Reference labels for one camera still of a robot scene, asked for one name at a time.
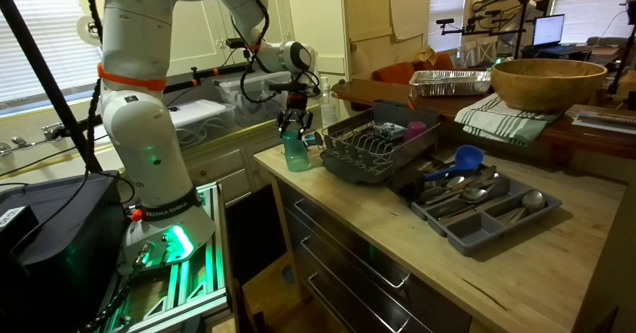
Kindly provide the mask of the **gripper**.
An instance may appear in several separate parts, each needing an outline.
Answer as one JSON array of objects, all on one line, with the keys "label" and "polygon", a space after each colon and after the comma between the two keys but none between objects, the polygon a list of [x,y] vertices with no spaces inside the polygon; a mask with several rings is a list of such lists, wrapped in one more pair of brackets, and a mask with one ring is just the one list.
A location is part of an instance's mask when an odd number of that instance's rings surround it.
[{"label": "gripper", "polygon": [[276,119],[279,138],[288,130],[291,123],[296,122],[298,116],[298,136],[303,136],[311,128],[314,114],[307,110],[308,94],[305,90],[290,91],[287,99],[287,110],[281,110]]}]

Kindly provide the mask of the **storage box with white lid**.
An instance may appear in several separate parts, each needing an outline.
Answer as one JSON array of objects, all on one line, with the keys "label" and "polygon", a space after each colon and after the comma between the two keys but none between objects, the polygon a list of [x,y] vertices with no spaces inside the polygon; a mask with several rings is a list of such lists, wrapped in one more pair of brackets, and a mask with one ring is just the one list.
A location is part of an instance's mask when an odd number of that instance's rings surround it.
[{"label": "storage box with white lid", "polygon": [[236,107],[213,100],[194,100],[168,107],[181,148],[195,147],[236,129]]}]

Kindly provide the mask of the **drawer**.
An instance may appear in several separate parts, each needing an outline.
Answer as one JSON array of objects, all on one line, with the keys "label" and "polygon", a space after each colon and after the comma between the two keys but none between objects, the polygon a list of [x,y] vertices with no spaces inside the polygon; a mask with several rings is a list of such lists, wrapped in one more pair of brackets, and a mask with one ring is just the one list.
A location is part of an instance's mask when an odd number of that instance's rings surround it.
[{"label": "drawer", "polygon": [[353,333],[431,333],[293,215],[287,215],[299,282]]},{"label": "drawer", "polygon": [[292,186],[277,180],[284,208],[318,234],[332,249],[389,293],[405,301],[410,297],[411,273],[375,245],[354,233]]}]

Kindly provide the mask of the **white kitchen cabinet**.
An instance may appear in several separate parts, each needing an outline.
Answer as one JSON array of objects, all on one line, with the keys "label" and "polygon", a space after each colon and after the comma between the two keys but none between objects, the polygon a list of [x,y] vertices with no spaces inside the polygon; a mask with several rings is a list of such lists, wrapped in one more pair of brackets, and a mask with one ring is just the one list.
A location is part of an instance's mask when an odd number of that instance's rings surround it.
[{"label": "white kitchen cabinet", "polygon": [[281,142],[275,135],[227,135],[186,150],[184,160],[197,186],[218,182],[225,204],[232,205],[270,183],[254,156]]}]

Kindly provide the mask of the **brown wooden table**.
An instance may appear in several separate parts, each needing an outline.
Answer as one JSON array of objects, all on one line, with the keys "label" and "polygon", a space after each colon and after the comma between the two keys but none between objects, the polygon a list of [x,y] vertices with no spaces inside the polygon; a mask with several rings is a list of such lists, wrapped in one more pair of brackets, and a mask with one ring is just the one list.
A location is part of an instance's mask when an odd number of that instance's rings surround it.
[{"label": "brown wooden table", "polygon": [[[379,99],[408,104],[411,87],[407,84],[353,79],[349,82],[340,80],[332,86],[332,91],[341,100],[370,106]],[[433,107],[439,111],[442,120],[454,122],[455,115],[459,110],[482,98],[482,96],[418,96],[414,102],[419,106]],[[636,160],[636,135],[576,126],[572,125],[571,122],[572,120],[568,116],[562,116],[543,130],[538,141],[557,147]]]}]

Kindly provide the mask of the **grey dish rack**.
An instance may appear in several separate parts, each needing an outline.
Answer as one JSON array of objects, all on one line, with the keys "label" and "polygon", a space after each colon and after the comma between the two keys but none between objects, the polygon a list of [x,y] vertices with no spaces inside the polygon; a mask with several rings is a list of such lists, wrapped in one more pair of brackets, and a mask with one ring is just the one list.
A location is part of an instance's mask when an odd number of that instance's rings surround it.
[{"label": "grey dish rack", "polygon": [[[373,134],[376,123],[390,122],[406,128],[413,121],[423,122],[427,131],[407,143],[403,138],[386,141]],[[347,182],[381,183],[434,148],[440,125],[440,113],[432,107],[412,110],[393,100],[375,100],[372,108],[321,131],[324,148],[320,158],[329,172]]]}]

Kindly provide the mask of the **black computer box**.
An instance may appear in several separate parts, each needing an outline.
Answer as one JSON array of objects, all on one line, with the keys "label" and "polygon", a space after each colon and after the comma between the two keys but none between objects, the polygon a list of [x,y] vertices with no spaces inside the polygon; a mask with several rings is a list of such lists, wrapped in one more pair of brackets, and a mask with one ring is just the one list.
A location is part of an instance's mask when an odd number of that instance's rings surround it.
[{"label": "black computer box", "polygon": [[0,192],[0,333],[75,333],[95,319],[126,227],[113,171]]}]

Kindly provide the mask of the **large metal spoon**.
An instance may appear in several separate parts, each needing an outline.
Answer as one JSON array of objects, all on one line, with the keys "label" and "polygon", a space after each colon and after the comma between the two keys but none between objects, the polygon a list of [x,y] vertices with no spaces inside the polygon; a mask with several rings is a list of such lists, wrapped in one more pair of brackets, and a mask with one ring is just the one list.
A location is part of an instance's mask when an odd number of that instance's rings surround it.
[{"label": "large metal spoon", "polygon": [[499,222],[503,225],[511,225],[514,224],[523,218],[529,216],[532,213],[540,211],[543,209],[547,200],[545,199],[542,192],[533,190],[532,192],[526,193],[522,198],[522,204],[506,214],[500,215]]}]

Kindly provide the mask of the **heap of metal cutlery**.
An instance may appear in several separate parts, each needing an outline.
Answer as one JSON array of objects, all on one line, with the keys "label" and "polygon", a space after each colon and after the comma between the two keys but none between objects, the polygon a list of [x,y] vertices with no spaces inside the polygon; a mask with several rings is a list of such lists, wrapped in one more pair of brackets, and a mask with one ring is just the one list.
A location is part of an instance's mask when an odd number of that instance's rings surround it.
[{"label": "heap of metal cutlery", "polygon": [[434,220],[447,221],[504,196],[511,188],[511,180],[499,174],[495,166],[488,166],[452,177],[441,188],[443,192],[423,198],[420,206]]}]

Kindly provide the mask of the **window with blinds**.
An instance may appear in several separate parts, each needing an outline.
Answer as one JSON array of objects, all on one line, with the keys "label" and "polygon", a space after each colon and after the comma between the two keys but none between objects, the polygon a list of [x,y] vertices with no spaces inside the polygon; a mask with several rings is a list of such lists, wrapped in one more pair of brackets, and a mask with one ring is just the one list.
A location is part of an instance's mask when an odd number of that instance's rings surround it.
[{"label": "window with blinds", "polygon": [[[100,51],[84,43],[77,22],[81,0],[14,0],[64,95],[87,91],[97,79]],[[0,107],[44,100],[45,90],[0,11]]]},{"label": "window with blinds", "polygon": [[427,45],[436,52],[456,49],[461,43],[461,34],[442,34],[438,20],[453,19],[446,30],[457,30],[463,26],[465,0],[430,0]]},{"label": "window with blinds", "polygon": [[627,38],[633,27],[626,0],[555,0],[553,14],[564,15],[561,40],[585,43],[589,38]]}]

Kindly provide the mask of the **teal plastic cup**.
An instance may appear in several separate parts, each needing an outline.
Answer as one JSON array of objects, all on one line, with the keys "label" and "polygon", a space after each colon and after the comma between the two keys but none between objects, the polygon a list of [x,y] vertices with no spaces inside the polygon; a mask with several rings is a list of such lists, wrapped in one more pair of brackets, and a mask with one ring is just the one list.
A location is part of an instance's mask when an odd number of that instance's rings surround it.
[{"label": "teal plastic cup", "polygon": [[311,168],[307,148],[298,130],[283,132],[282,142],[288,170],[291,172],[302,172]]}]

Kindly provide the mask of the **clear plastic storage box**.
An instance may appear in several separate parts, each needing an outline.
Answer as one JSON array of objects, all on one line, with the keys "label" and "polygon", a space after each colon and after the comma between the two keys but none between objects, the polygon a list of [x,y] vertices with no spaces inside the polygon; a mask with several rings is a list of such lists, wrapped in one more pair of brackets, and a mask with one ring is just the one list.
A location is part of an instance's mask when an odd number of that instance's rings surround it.
[{"label": "clear plastic storage box", "polygon": [[[257,71],[247,75],[244,89],[252,100],[265,99],[273,94],[269,89],[271,84],[288,83],[288,73],[265,73]],[[283,91],[273,99],[264,103],[253,103],[245,99],[240,89],[240,74],[229,75],[213,81],[214,86],[223,98],[223,102],[235,106],[236,124],[241,127],[250,127],[268,120],[275,119],[285,109],[288,93]]]}]

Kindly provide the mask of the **laptop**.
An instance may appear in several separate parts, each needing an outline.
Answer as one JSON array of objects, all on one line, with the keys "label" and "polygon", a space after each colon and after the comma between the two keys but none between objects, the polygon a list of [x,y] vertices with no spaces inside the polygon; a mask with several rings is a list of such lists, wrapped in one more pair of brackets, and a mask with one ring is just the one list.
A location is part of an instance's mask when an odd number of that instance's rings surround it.
[{"label": "laptop", "polygon": [[591,55],[590,46],[566,45],[561,42],[565,14],[552,14],[535,19],[532,43],[522,49],[522,58],[566,59],[585,61]]}]

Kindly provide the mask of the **paper sheet on wall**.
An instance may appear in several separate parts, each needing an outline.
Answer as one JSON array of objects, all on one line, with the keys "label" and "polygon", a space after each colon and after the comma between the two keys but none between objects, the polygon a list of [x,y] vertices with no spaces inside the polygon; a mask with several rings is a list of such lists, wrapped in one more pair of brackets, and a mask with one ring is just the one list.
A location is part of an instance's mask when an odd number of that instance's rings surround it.
[{"label": "paper sheet on wall", "polygon": [[392,26],[398,41],[427,33],[430,0],[390,0]]}]

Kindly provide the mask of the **grey cutlery tray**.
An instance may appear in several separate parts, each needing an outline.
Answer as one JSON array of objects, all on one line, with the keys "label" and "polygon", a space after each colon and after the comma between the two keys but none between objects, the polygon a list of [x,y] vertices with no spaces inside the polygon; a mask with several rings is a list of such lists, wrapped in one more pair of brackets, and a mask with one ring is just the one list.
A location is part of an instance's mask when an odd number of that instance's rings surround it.
[{"label": "grey cutlery tray", "polygon": [[434,220],[427,210],[420,206],[423,198],[426,199],[431,195],[436,196],[443,192],[444,189],[441,187],[445,186],[448,179],[459,175],[464,176],[471,171],[473,170],[446,176],[439,180],[425,181],[423,179],[425,176],[424,172],[416,170],[414,167],[403,168],[390,177],[389,188],[400,197],[408,209],[429,225],[438,235],[447,238],[452,247],[464,256],[471,256],[487,244],[510,235],[518,229],[537,221],[539,218],[551,215],[562,205],[561,200],[542,192],[547,200],[543,209],[514,224],[503,225],[497,219],[500,215],[518,208],[522,204],[522,198],[526,193],[533,190],[541,191],[500,172],[497,168],[499,174],[511,180],[509,192],[502,197],[479,205],[447,221]]}]

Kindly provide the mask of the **clear pump bottle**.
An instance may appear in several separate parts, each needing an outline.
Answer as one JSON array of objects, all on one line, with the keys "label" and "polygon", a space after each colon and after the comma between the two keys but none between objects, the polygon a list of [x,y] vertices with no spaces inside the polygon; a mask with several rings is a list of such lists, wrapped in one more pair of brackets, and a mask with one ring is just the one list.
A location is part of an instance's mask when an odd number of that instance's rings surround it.
[{"label": "clear pump bottle", "polygon": [[340,121],[340,102],[336,97],[328,77],[320,78],[321,98],[320,114],[323,129],[327,129]]}]

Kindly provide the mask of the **small patterned box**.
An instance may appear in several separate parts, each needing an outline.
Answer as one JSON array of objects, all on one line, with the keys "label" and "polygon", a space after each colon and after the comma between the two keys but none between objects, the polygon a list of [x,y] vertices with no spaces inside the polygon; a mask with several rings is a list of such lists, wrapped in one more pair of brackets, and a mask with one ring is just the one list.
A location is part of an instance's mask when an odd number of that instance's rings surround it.
[{"label": "small patterned box", "polygon": [[399,141],[403,138],[406,128],[390,122],[376,123],[373,133],[376,137],[386,141]]}]

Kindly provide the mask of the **blue plastic ladle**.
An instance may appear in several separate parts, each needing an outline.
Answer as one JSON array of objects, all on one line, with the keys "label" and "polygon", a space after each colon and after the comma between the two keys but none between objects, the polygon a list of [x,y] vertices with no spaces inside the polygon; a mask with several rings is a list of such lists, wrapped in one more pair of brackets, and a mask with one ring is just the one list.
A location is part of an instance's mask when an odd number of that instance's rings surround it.
[{"label": "blue plastic ladle", "polygon": [[442,170],[427,173],[423,179],[425,181],[439,180],[445,177],[447,174],[455,174],[461,171],[469,171],[479,167],[483,163],[484,152],[478,147],[472,145],[461,145],[455,152],[454,165],[444,168]]}]

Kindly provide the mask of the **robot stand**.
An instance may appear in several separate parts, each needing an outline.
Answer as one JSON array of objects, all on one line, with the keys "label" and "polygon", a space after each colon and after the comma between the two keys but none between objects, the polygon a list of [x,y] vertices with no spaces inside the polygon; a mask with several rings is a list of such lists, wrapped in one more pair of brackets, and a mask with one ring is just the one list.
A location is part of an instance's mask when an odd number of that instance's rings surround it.
[{"label": "robot stand", "polygon": [[197,191],[207,218],[135,221],[126,230],[99,311],[117,307],[94,333],[203,333],[231,315],[221,223],[233,189],[221,179]]}]

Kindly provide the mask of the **green striped towel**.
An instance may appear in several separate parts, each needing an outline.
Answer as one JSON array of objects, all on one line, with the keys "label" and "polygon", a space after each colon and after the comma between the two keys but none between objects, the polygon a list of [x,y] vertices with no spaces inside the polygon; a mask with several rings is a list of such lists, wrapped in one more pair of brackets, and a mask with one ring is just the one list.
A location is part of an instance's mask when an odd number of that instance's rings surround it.
[{"label": "green striped towel", "polygon": [[514,109],[494,93],[461,109],[454,121],[463,126],[464,132],[477,137],[526,147],[563,113]]}]

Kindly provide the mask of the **black rod with orange clips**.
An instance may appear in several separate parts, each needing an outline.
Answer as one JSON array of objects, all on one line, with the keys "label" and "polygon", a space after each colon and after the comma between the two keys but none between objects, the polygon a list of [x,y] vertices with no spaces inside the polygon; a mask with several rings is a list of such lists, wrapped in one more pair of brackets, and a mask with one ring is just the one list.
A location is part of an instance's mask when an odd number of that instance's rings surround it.
[{"label": "black rod with orange clips", "polygon": [[175,84],[169,84],[164,88],[163,94],[172,93],[174,91],[188,90],[190,88],[200,86],[205,79],[220,77],[225,75],[239,74],[247,70],[247,73],[254,73],[254,69],[247,63],[225,65],[209,70],[199,71],[197,68],[191,68],[191,79]]}]

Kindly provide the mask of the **wooden bowl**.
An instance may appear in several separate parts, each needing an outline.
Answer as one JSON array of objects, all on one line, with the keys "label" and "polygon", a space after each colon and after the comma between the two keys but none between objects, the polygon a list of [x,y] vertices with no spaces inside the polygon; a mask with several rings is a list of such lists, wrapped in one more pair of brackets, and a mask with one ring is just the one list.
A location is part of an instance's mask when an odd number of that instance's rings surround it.
[{"label": "wooden bowl", "polygon": [[607,69],[595,63],[536,58],[495,64],[490,75],[495,94],[507,107],[554,112],[595,96]]}]

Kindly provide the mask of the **foil baking tray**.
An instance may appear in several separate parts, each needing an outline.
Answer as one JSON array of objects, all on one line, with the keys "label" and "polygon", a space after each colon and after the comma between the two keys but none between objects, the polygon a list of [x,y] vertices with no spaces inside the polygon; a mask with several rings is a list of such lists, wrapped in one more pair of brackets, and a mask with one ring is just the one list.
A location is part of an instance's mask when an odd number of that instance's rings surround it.
[{"label": "foil baking tray", "polygon": [[490,71],[416,71],[409,85],[422,97],[475,96],[490,88]]}]

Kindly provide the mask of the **pink plastic cup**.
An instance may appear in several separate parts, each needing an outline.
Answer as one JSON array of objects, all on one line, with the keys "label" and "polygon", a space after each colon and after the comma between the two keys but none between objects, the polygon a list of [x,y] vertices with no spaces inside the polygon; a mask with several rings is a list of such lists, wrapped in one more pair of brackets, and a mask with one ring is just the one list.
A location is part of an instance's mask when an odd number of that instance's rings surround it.
[{"label": "pink plastic cup", "polygon": [[427,125],[420,121],[409,122],[407,125],[404,134],[403,134],[403,142],[407,143],[414,138],[420,136],[424,132],[427,131]]}]

